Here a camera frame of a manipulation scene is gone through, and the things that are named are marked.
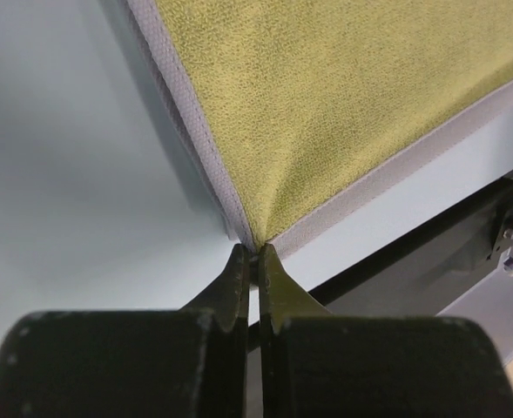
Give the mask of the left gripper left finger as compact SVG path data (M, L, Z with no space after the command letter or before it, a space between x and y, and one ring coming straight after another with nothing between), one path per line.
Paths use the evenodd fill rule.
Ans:
M246 415L250 254L237 244L226 266L181 311L196 318L193 417Z

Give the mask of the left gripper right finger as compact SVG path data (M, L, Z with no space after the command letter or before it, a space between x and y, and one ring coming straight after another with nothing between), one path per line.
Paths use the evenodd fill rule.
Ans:
M258 283L264 416L295 417L287 328L293 318L331 313L289 276L271 244L265 244L258 254Z

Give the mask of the grey towel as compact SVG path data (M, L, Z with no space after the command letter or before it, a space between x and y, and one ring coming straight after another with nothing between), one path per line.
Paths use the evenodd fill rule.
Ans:
M288 256L513 105L513 1L129 1L242 244Z

